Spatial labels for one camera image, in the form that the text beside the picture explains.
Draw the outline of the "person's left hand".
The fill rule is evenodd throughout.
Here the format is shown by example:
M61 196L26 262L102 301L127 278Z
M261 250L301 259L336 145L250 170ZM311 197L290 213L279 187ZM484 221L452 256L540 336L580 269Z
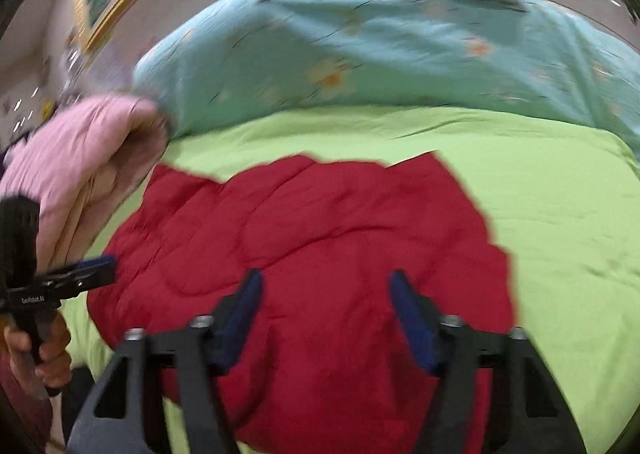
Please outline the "person's left hand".
M41 362L36 364L30 354L32 344L27 333L14 324L4 329L11 373L22 390L35 399L43 398L47 389L62 389L72 379L72 360L66 352L70 331L60 313L55 313L49 330L49 340L39 348Z

